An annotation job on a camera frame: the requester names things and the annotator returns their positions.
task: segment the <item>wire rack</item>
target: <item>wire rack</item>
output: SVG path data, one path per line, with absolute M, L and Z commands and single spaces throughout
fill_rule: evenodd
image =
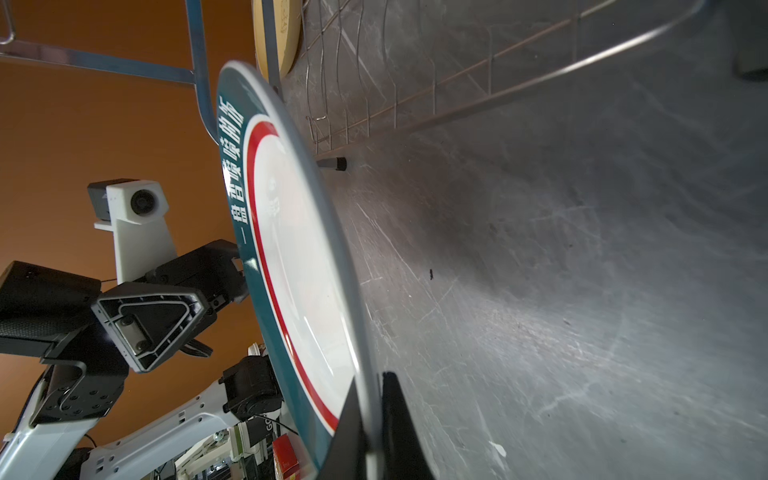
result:
M 496 108 L 671 32 L 708 0 L 305 0 L 284 82 L 316 157 Z

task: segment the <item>scratch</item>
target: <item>scratch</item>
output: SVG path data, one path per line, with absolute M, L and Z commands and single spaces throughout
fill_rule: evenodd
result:
M 378 276 L 378 277 L 376 277 L 376 278 L 369 278 L 369 279 L 368 279 L 368 280 L 366 280 L 365 282 L 361 282 L 361 283 L 360 283 L 360 285 L 365 285 L 366 283 L 368 283 L 368 282 L 372 282 L 373 280 L 381 280 L 382 278 L 384 278 L 384 277 L 383 277 L 383 276 Z
M 542 413 L 549 412 L 553 408 L 560 405 L 560 402 L 562 402 L 563 400 L 576 399 L 582 396 L 586 396 L 587 393 L 589 392 L 589 389 L 597 382 L 598 382 L 597 380 L 591 380 L 590 382 L 585 383 L 579 390 L 575 392 L 566 393 L 565 395 L 560 395 L 559 397 L 555 398 L 554 401 L 552 401 L 552 403 L 541 407 L 536 412 L 536 416 L 541 417 Z
M 323 2 L 323 6 L 326 8 L 326 10 L 328 10 L 328 13 L 333 13 L 333 10 L 331 9 L 330 5 L 328 5 L 327 3 Z M 342 38 L 344 38 L 344 44 L 352 52 L 352 55 L 354 55 L 356 58 L 358 58 L 358 60 L 360 61 L 360 66 L 365 71 L 365 73 L 368 75 L 368 78 L 371 79 L 371 82 L 373 83 L 373 86 L 376 87 L 376 90 L 378 90 L 379 94 L 383 97 L 384 93 L 381 91 L 379 86 L 373 80 L 373 76 L 371 75 L 371 72 L 368 70 L 368 67 L 366 67 L 366 64 L 362 61 L 362 58 L 358 57 L 357 50 L 355 49 L 355 45 L 353 44 L 352 40 L 349 38 L 349 35 L 346 34 L 346 30 L 344 29 L 344 27 L 341 26 L 341 16 L 339 16 L 339 30 L 341 31 Z
M 440 308 L 440 302 L 442 302 L 443 299 L 445 299 L 448 296 L 448 294 L 451 293 L 451 290 L 453 290 L 453 286 L 456 284 L 456 280 L 458 280 L 458 276 L 455 279 L 453 279 L 453 281 L 451 282 L 451 286 L 448 287 L 445 293 L 442 294 L 442 296 L 440 297 L 440 300 L 435 302 L 435 306 L 431 310 L 429 310 L 422 318 L 420 318 L 419 321 L 416 323 L 421 323 L 421 321 L 424 320 L 426 317 L 432 315 L 432 312 Z
M 384 339 L 384 341 L 386 342 L 386 344 L 387 344 L 387 345 L 389 346 L 389 348 L 390 348 L 390 349 L 391 349 L 391 350 L 392 350 L 392 351 L 395 353 L 395 355 L 397 355 L 398 357 L 400 357 L 400 351 L 398 351 L 398 350 L 397 350 L 397 346 L 396 346 L 396 345 L 395 345 L 395 343 L 392 341 L 392 338 L 389 336 L 389 334 L 387 334 L 387 332 L 386 332 L 386 331 L 384 331 L 383 327 L 382 327 L 382 326 L 379 324 L 379 322 L 376 322 L 376 321 L 373 319 L 373 315 L 371 315 L 371 309 L 368 307 L 368 303 L 367 303 L 367 302 L 366 302 L 366 310 L 368 311 L 368 318 L 370 318 L 370 319 L 371 319 L 371 323 L 372 323 L 372 324 L 373 324 L 373 326 L 376 328 L 376 330 L 379 332 L 379 335 L 380 335 L 380 336 L 381 336 L 381 337 Z
M 367 257 L 366 248 L 362 245 L 362 240 L 360 239 L 360 232 L 357 231 L 355 220 L 351 217 L 349 219 L 352 221 L 352 228 L 355 229 L 355 235 L 357 235 L 357 241 L 360 242 L 360 249 L 362 250 L 362 260 L 366 263 L 366 267 L 368 268 L 368 274 L 371 276 L 371 278 L 373 278 L 373 272 L 371 271 L 371 266 L 368 264 L 368 259 L 366 258 Z
M 568 208 L 564 208 L 562 210 L 555 210 L 551 214 L 544 215 L 543 217 L 529 218 L 528 221 L 529 222 L 537 222 L 539 220 L 550 220 L 552 218 L 561 218 L 562 214 L 566 214 L 568 212 L 572 212 L 572 211 L 575 211 L 575 210 L 585 210 L 585 209 L 591 209 L 591 208 L 592 207 L 590 207 L 589 205 L 579 205 L 578 207 L 568 207 Z
M 643 85 L 638 80 L 636 80 L 632 75 L 627 73 L 625 73 L 625 75 L 629 78 L 629 81 L 632 82 L 632 86 L 635 87 L 635 89 L 638 90 L 643 96 L 645 96 L 646 100 L 648 101 L 648 104 L 655 111 L 674 120 L 679 125 L 685 127 L 688 131 L 696 133 L 697 136 L 702 141 L 704 141 L 704 143 L 708 144 L 715 150 L 718 150 L 720 153 L 727 154 L 730 152 L 729 149 L 724 145 L 722 145 L 720 142 L 713 140 L 712 132 L 707 131 L 707 129 L 703 125 L 701 125 L 699 122 L 695 121 L 692 118 L 688 118 L 684 115 L 671 111 L 669 108 L 667 108 L 664 105 L 661 99 L 659 99 L 659 97 L 657 97 L 645 85 Z
M 576 230 L 582 232 L 584 235 L 588 235 L 589 237 L 592 237 L 592 238 L 594 238 L 595 240 L 597 240 L 599 242 L 603 241 L 603 239 L 602 239 L 602 237 L 600 237 L 600 235 L 595 235 L 591 231 L 586 230 L 581 225 L 578 225 L 577 223 L 575 223 L 573 220 L 570 220 L 570 219 L 568 219 L 566 217 L 563 217 L 562 215 L 557 215 L 556 217 L 561 219 L 561 220 L 563 220 L 565 223 L 568 223 L 568 224 L 572 225 L 573 228 L 575 228 Z
M 509 467 L 504 463 L 504 461 L 502 460 L 502 457 L 500 456 L 500 454 L 504 452 L 504 457 L 506 458 L 507 452 L 504 450 L 504 447 L 502 447 L 501 445 L 495 444 L 492 440 L 490 440 L 492 439 L 491 430 L 488 428 L 488 423 L 485 421 L 485 415 L 482 414 L 482 410 L 480 409 L 480 404 L 478 403 L 477 399 L 475 399 L 475 407 L 478 410 L 478 415 L 480 415 L 480 428 L 488 436 L 489 438 L 488 443 L 490 443 L 494 447 L 491 450 L 493 461 L 495 462 L 496 465 L 498 465 L 499 468 L 501 468 L 502 470 L 508 471 Z
M 422 320 L 424 320 L 426 317 L 428 317 L 428 316 L 432 315 L 432 312 L 434 312 L 435 310 L 437 310 L 437 305 L 435 305 L 435 306 L 432 308 L 432 310 L 429 310 L 427 313 L 425 313 L 425 314 L 424 314 L 424 316 L 423 316 L 422 318 L 420 318 L 420 319 L 419 319 L 419 321 L 418 321 L 418 322 L 416 322 L 416 323 L 421 323 L 421 322 L 422 322 Z
M 399 251 L 397 251 L 397 248 L 395 248 L 395 244 L 394 244 L 394 243 L 392 243 L 392 241 L 389 239 L 389 236 L 388 236 L 386 233 L 384 233 L 384 230 L 382 230 L 382 228 L 379 226 L 379 224 L 378 224 L 378 223 L 377 223 L 375 220 L 373 220 L 371 217 L 369 217 L 369 216 L 368 216 L 368 214 L 366 213 L 366 211 L 365 211 L 365 210 L 363 210 L 363 209 L 362 209 L 362 207 L 360 206 L 360 204 L 358 204 L 357 202 L 355 202 L 355 205 L 357 205 L 357 207 L 360 209 L 360 211 L 362 212 L 362 214 L 366 216 L 366 218 L 367 218 L 367 219 L 368 219 L 368 221 L 371 223 L 371 225 L 373 225 L 373 226 L 374 226 L 374 227 L 375 227 L 375 228 L 376 228 L 376 229 L 379 231 L 379 233 L 380 233 L 380 234 L 382 234 L 382 235 L 384 236 L 384 238 L 386 239 L 387 243 L 389 243 L 389 245 L 392 247 L 392 250 L 394 250 L 394 251 L 395 251 L 395 254 L 396 254 L 396 255 L 397 255 L 397 257 L 400 259 L 400 261 L 402 262 L 402 264 L 406 266 L 406 268 L 407 268 L 407 269 L 408 269 L 408 271 L 411 273 L 411 275 L 413 275 L 413 278 L 415 278 L 415 279 L 416 279 L 416 282 L 418 282 L 418 281 L 419 281 L 419 278 L 416 276 L 416 274 L 415 274 L 415 273 L 413 273 L 413 269 L 411 268 L 411 266 L 410 266 L 410 265 L 408 265 L 408 262 L 406 262 L 406 260 L 405 260 L 404 258 L 402 258 L 402 255 L 400 255 L 400 252 L 399 252 Z
M 520 268 L 524 268 L 523 264 L 520 263 L 518 256 L 515 254 L 515 251 L 513 249 L 509 249 L 509 253 L 512 255 L 512 259 L 515 261 L 515 263 L 518 264 Z

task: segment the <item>metal rod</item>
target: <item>metal rod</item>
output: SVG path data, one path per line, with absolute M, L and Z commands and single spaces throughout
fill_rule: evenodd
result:
M 562 78 L 570 78 L 577 72 L 585 74 L 593 71 L 597 66 L 605 66 L 615 63 L 617 59 L 624 57 L 621 54 L 625 52 L 641 49 L 650 50 L 662 39 L 668 38 L 672 35 L 686 38 L 692 32 L 700 28 L 704 22 L 710 18 L 715 3 L 716 2 L 714 0 L 697 0 L 696 3 L 694 3 L 680 16 L 660 27 L 654 28 L 653 30 L 631 38 L 630 40 L 624 41 L 612 48 L 603 50 L 595 55 L 592 55 L 591 57 L 577 61 L 574 64 L 552 71 L 548 74 L 532 78 L 531 80 L 523 81 L 509 88 L 497 91 L 493 95 L 487 95 L 476 101 L 470 102 L 457 108 L 453 108 L 452 110 L 446 111 L 439 116 L 432 116 L 430 118 L 414 122 L 413 124 L 407 125 L 406 127 L 401 127 L 398 132 L 400 134 L 413 133 L 415 131 L 433 127 L 446 121 L 453 121 L 472 114 L 486 111 L 490 108 L 507 104 L 517 98 L 522 98 L 526 94 L 532 94 L 536 91 L 540 91 L 542 88 L 551 87 L 557 83 L 557 80 Z M 365 142 L 360 141 L 353 145 L 357 146 L 362 143 L 367 143 L 369 141 L 373 141 L 385 136 L 386 133 L 377 134 L 366 138 Z M 324 151 L 322 155 L 324 157 L 335 156 L 347 149 L 347 147 L 349 146 L 339 147 L 332 151 Z
M 303 37 L 306 38 L 306 17 L 304 15 L 304 8 L 301 9 L 301 30 Z M 305 44 L 304 51 L 306 52 L 309 47 Z M 309 115 L 306 116 L 307 121 L 310 123 L 310 133 L 312 134 L 312 141 L 315 142 L 315 150 L 317 150 L 318 141 L 315 139 L 315 131 L 312 126 L 312 104 L 310 102 L 310 69 L 312 64 L 310 63 L 310 57 L 306 58 L 306 78 L 304 80 L 304 89 L 306 90 L 306 111 Z
M 328 23 L 326 23 L 323 26 L 323 28 L 320 29 L 320 33 L 315 38 L 312 39 L 312 41 L 306 46 L 306 48 L 304 48 L 304 51 L 301 54 L 299 54 L 299 57 L 297 58 L 297 60 L 301 60 L 304 57 L 304 55 L 306 55 L 306 53 L 309 51 L 309 49 L 312 48 L 317 43 L 318 40 L 320 40 L 320 36 L 326 32 L 328 27 L 330 27 L 333 21 L 336 20 L 336 16 L 339 14 L 339 12 L 341 12 L 347 6 L 347 4 L 349 4 L 349 2 L 350 0 L 346 0 L 346 2 L 344 2 L 343 5 L 339 7 L 339 11 L 331 15 L 331 18 L 328 19 Z M 307 0 L 307 2 L 304 4 L 304 7 L 302 8 L 302 12 L 305 7 L 309 6 L 309 4 L 310 4 L 310 0 Z
M 5 23 L 8 25 L 8 36 L 0 40 L 0 45 L 8 45 L 16 39 L 16 24 L 11 12 L 11 0 L 2 0 L 2 7 L 5 11 Z
M 145 61 L 99 55 L 87 51 L 40 45 L 30 41 L 16 40 L 11 44 L 0 46 L 0 58 L 37 61 L 50 65 L 108 71 L 110 73 L 194 85 L 194 74 L 186 68 L 168 67 Z
M 389 0 L 384 0 L 384 16 L 382 18 L 382 58 L 384 59 L 384 69 L 386 70 L 386 74 L 389 77 L 389 81 L 392 82 L 392 90 L 395 93 L 395 101 L 392 103 L 391 110 L 393 112 L 392 115 L 392 122 L 393 122 L 393 128 L 397 128 L 397 84 L 395 83 L 395 79 L 392 78 L 392 73 L 389 71 L 389 63 L 386 59 L 386 13 L 389 9 Z
M 349 143 L 349 119 L 346 113 L 346 102 L 344 101 L 344 96 L 341 95 L 341 85 L 339 84 L 339 50 L 341 49 L 341 36 L 343 33 L 340 0 L 336 0 L 336 5 L 339 7 L 339 10 L 336 12 L 338 14 L 336 17 L 339 19 L 339 36 L 336 37 L 336 93 L 339 94 L 339 99 L 341 100 L 341 103 L 344 105 L 344 131 L 346 134 L 346 143 L 348 144 Z
M 275 4 L 273 0 L 261 0 L 261 13 L 264 19 L 264 47 L 266 49 L 266 71 L 270 85 L 283 100 L 280 87 L 280 60 L 277 57 L 277 30 L 275 26 Z
M 357 22 L 357 37 L 355 39 L 355 61 L 357 65 L 357 82 L 360 85 L 360 92 L 366 99 L 366 136 L 371 136 L 371 111 L 368 106 L 368 97 L 366 96 L 366 89 L 362 86 L 362 77 L 360 76 L 360 27 L 362 26 L 362 16 L 366 12 L 366 0 L 360 0 L 360 18 Z
M 617 0 L 606 0 L 605 2 L 602 2 L 601 4 L 596 5 L 596 6 L 592 7 L 592 8 L 590 8 L 589 10 L 587 10 L 586 12 L 582 13 L 580 15 L 580 18 L 583 18 L 583 17 L 585 17 L 587 15 L 592 15 L 592 14 L 594 14 L 596 12 L 599 12 L 603 8 L 606 8 L 609 5 L 614 4 L 616 1 Z M 493 54 L 493 59 L 498 59 L 500 57 L 503 57 L 504 55 L 507 55 L 507 54 L 509 54 L 509 53 L 511 53 L 511 52 L 513 52 L 513 51 L 515 51 L 515 50 L 517 50 L 519 48 L 521 48 L 521 47 L 524 47 L 526 45 L 531 44 L 533 41 L 536 41 L 536 40 L 538 40 L 538 39 L 540 39 L 540 38 L 542 38 L 542 37 L 544 37 L 546 35 L 549 35 L 549 34 L 555 32 L 555 31 L 558 31 L 561 28 L 567 27 L 568 25 L 571 24 L 571 22 L 572 22 L 572 19 L 571 18 L 567 18 L 567 19 L 562 20 L 562 21 L 560 21 L 558 23 L 550 25 L 549 27 L 534 33 L 530 37 L 528 37 L 528 38 L 526 38 L 524 40 L 521 40 L 521 41 L 519 41 L 517 43 L 514 43 L 512 45 L 509 45 L 507 48 L 504 48 L 501 51 L 496 52 L 495 54 Z M 454 81 L 457 78 L 460 78 L 460 77 L 462 77 L 464 75 L 467 75 L 467 74 L 469 74 L 469 73 L 471 73 L 471 72 L 473 72 L 475 70 L 478 70 L 478 69 L 482 68 L 483 66 L 488 64 L 488 61 L 489 61 L 489 58 L 485 58 L 485 59 L 475 63 L 474 65 L 471 65 L 471 66 L 465 68 L 464 70 L 457 71 L 454 74 L 448 75 L 447 77 L 442 78 L 440 81 L 438 81 L 436 85 L 427 87 L 427 88 L 425 88 L 425 89 L 423 89 L 421 91 L 416 92 L 415 94 L 411 94 L 408 97 L 403 98 L 400 101 L 400 104 L 402 105 L 402 104 L 408 103 L 410 101 L 414 101 L 417 98 L 423 97 L 424 95 L 427 95 L 430 92 L 434 91 L 436 87 L 443 86 L 444 84 L 449 83 L 450 81 Z M 395 108 L 394 105 L 390 105 L 388 107 L 384 107 L 381 110 L 377 111 L 376 113 L 371 114 L 368 119 L 358 120 L 356 122 L 353 122 L 349 127 L 350 128 L 357 127 L 358 125 L 361 125 L 365 121 L 370 121 L 370 119 L 379 117 L 379 116 L 384 115 L 386 113 L 389 113 L 394 108 Z M 322 138 L 320 138 L 318 140 L 318 142 L 325 141 L 325 139 L 326 139 L 325 137 L 322 137 Z
M 320 5 L 321 2 L 317 2 L 317 19 L 322 24 L 323 23 L 323 8 Z M 328 117 L 328 79 L 327 79 L 327 73 L 326 73 L 326 40 L 325 40 L 325 28 L 320 31 L 320 90 L 323 91 L 323 108 L 325 109 L 324 114 L 321 118 L 318 118 L 317 120 L 325 119 L 326 123 L 328 124 L 328 148 L 333 149 L 333 129 L 331 127 L 331 119 Z
M 190 31 L 192 49 L 192 72 L 194 92 L 197 96 L 197 110 L 208 134 L 216 144 L 219 143 L 216 126 L 216 113 L 210 99 L 210 81 L 208 80 L 208 54 L 205 51 L 205 27 L 203 8 L 200 0 L 187 0 L 187 23 Z

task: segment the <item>dish rack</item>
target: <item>dish rack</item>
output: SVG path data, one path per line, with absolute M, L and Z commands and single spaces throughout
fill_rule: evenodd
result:
M 16 39 L 9 0 L 0 60 L 21 59 L 172 81 L 196 92 L 218 143 L 200 0 L 185 0 L 192 69 Z M 304 0 L 303 41 L 270 84 L 317 160 L 499 107 L 564 79 L 687 37 L 714 0 Z M 267 64 L 277 63 L 273 0 L 262 0 Z

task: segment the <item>blue metal frame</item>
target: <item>blue metal frame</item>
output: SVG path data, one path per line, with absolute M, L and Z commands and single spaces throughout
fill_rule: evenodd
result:
M 187 23 L 189 25 L 190 46 L 192 49 L 192 70 L 158 65 L 146 61 L 111 57 L 109 55 L 99 55 L 87 51 L 71 50 L 70 48 L 41 45 L 30 41 L 15 40 L 16 30 L 9 1 L 2 0 L 2 3 L 9 32 L 7 38 L 0 40 L 0 60 L 39 61 L 53 65 L 108 71 L 193 86 L 197 96 L 197 108 L 200 111 L 203 125 L 205 125 L 205 129 L 210 137 L 218 144 L 214 106 L 210 96 L 208 57 L 205 50 L 205 28 L 200 0 L 186 0 Z
M 268 81 L 280 100 L 283 100 L 283 89 L 280 87 L 280 60 L 277 57 L 277 30 L 275 29 L 275 4 L 273 0 L 261 0 L 261 13 L 264 19 L 264 47 L 266 49 Z

